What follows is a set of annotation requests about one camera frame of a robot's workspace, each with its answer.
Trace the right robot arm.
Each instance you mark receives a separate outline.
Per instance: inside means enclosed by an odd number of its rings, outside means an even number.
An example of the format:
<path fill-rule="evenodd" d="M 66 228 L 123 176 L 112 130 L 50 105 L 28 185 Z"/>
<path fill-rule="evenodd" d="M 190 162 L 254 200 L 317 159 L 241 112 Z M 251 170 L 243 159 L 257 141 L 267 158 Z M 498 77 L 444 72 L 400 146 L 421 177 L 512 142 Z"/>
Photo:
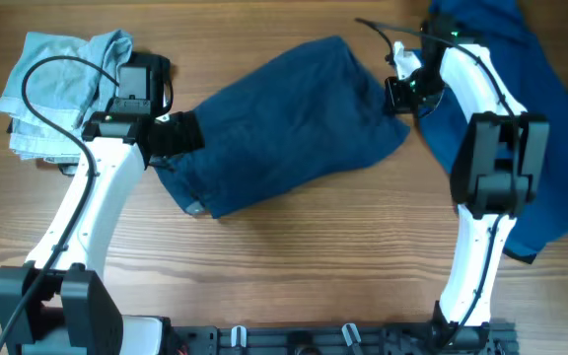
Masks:
<path fill-rule="evenodd" d="M 449 280 L 436 303 L 424 339 L 414 352 L 487 354 L 493 339 L 490 299 L 509 234 L 536 196 L 549 124 L 529 113 L 508 91 L 478 37 L 446 14 L 435 14 L 415 31 L 421 53 L 397 41 L 388 55 L 386 111 L 420 120 L 451 91 L 467 130 L 450 173 L 459 215 Z"/>

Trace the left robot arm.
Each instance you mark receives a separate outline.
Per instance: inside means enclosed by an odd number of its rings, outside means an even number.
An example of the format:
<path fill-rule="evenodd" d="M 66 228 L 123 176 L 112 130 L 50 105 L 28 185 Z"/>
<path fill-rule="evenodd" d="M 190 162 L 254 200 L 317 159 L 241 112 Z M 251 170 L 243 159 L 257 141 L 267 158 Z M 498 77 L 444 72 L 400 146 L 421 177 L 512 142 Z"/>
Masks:
<path fill-rule="evenodd" d="M 102 279 L 126 198 L 151 162 L 204 146 L 193 112 L 172 112 L 172 64 L 135 52 L 117 92 L 84 124 L 81 159 L 47 232 L 21 266 L 0 267 L 0 352 L 176 354 L 164 317 L 125 316 Z"/>

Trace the dark navy blue shorts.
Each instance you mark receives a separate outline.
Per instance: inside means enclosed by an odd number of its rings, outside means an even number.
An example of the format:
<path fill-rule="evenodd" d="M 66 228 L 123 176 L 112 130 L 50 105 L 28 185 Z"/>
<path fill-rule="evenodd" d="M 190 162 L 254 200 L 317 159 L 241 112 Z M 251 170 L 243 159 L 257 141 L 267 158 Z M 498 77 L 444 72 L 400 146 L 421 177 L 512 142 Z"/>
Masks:
<path fill-rule="evenodd" d="M 157 170 L 186 213 L 221 218 L 322 176 L 373 166 L 409 128 L 339 36 L 300 44 L 198 105 L 202 149 Z"/>

